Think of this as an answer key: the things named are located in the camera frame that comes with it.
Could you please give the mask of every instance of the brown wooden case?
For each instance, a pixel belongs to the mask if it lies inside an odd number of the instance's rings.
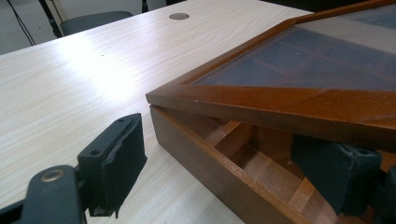
[[[337,216],[290,146],[303,134],[395,165],[395,3],[284,21],[148,93],[159,143],[247,223],[370,222]]]

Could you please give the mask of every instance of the black chair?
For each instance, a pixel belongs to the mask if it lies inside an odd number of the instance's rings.
[[[47,5],[46,0],[38,0],[40,5],[43,7],[44,12],[49,19],[49,24],[52,27],[53,33],[56,37],[60,38],[64,35],[72,35],[81,31],[89,30],[94,27],[98,27],[101,25],[105,25],[111,23],[113,21],[123,20],[133,15],[127,11],[111,11],[111,12],[104,12],[98,14],[92,14],[88,16],[81,16],[76,17],[71,20],[62,21],[59,25],[56,23],[56,20],[53,18],[53,15],[50,11],[49,6]],[[147,0],[142,0],[142,12],[148,12],[149,7],[147,4]]]

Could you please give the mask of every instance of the table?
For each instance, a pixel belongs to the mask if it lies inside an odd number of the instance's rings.
[[[169,19],[184,12],[184,21]],[[157,142],[145,94],[291,17],[257,0],[190,0],[0,56],[0,207],[30,178],[139,112],[148,162],[114,217],[89,223],[240,223]]]

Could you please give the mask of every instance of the wood grain surface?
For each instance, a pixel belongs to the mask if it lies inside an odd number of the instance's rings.
[[[183,12],[184,21],[169,15]],[[159,146],[145,94],[308,12],[256,0],[190,0],[0,56],[0,207],[113,120],[142,113],[148,163],[120,217],[89,223],[241,223]]]

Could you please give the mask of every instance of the glass lid panel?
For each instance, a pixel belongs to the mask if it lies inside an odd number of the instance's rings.
[[[295,25],[196,85],[396,91],[396,5]]]

